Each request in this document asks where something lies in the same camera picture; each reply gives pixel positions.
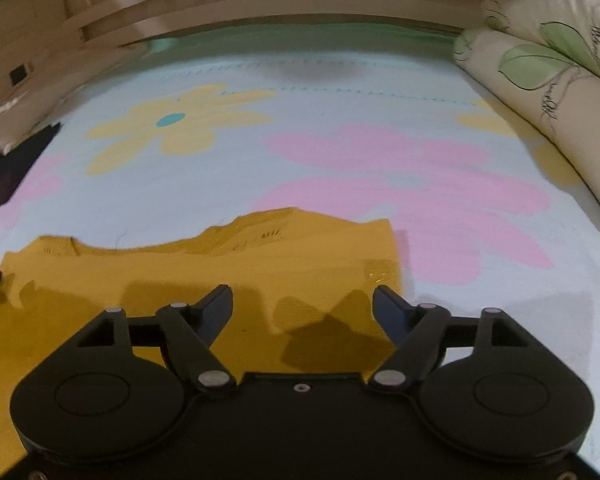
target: yellow cloth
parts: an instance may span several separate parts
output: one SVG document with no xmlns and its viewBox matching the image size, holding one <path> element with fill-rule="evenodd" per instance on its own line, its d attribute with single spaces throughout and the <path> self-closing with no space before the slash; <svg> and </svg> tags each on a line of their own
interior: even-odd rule
<svg viewBox="0 0 600 480">
<path fill-rule="evenodd" d="M 0 473 L 24 454 L 9 416 L 15 385 L 108 306 L 150 316 L 231 286 L 234 315 L 212 350 L 237 378 L 245 371 L 368 374 L 393 351 L 370 303 L 378 285 L 400 292 L 387 220 L 356 224 L 288 208 L 133 250 L 40 237 L 7 253 L 0 268 Z M 162 364 L 157 349 L 134 352 Z"/>
</svg>

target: screw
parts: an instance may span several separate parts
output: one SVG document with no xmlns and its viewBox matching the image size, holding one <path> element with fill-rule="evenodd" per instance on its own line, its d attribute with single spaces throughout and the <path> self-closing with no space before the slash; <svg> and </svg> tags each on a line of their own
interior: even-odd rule
<svg viewBox="0 0 600 480">
<path fill-rule="evenodd" d="M 304 394 L 306 392 L 308 392 L 311 389 L 311 386 L 309 386 L 308 384 L 304 384 L 304 383 L 298 383 L 294 386 L 294 391 L 298 392 L 299 394 Z"/>
<path fill-rule="evenodd" d="M 407 380 L 407 376 L 400 370 L 380 370 L 374 375 L 374 381 L 382 386 L 400 386 Z"/>
<path fill-rule="evenodd" d="M 220 388 L 229 383 L 231 377 L 222 370 L 207 370 L 198 376 L 200 384 L 207 388 Z"/>
</svg>

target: mattress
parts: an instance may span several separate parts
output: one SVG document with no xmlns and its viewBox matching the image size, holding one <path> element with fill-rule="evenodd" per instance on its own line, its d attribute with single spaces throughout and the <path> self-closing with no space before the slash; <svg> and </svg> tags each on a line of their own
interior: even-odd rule
<svg viewBox="0 0 600 480">
<path fill-rule="evenodd" d="M 589 385 L 581 456 L 600 471 L 600 206 L 453 42 L 363 24 L 153 40 L 48 118 L 61 131 L 0 208 L 0 261 L 39 235 L 132 248 L 287 206 L 388 218 L 408 301 L 501 307 Z"/>
</svg>

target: leaf print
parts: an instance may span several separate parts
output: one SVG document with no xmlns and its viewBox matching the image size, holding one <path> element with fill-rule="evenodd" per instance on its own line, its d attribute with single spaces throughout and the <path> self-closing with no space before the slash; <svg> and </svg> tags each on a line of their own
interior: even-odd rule
<svg viewBox="0 0 600 480">
<path fill-rule="evenodd" d="M 575 28 L 560 22 L 543 23 L 540 34 L 551 48 L 600 77 L 598 60 Z"/>
<path fill-rule="evenodd" d="M 525 43 L 506 51 L 500 60 L 500 73 L 519 88 L 536 90 L 574 65 L 546 46 Z"/>
</svg>

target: blue flower center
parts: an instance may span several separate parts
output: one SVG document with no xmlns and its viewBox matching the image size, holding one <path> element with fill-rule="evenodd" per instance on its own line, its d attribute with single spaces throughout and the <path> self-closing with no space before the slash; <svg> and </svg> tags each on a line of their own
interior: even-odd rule
<svg viewBox="0 0 600 480">
<path fill-rule="evenodd" d="M 175 124 L 183 119 L 184 114 L 169 114 L 161 118 L 157 123 L 155 123 L 155 125 L 159 128 L 161 128 L 162 126 L 171 126 L 172 124 Z"/>
</svg>

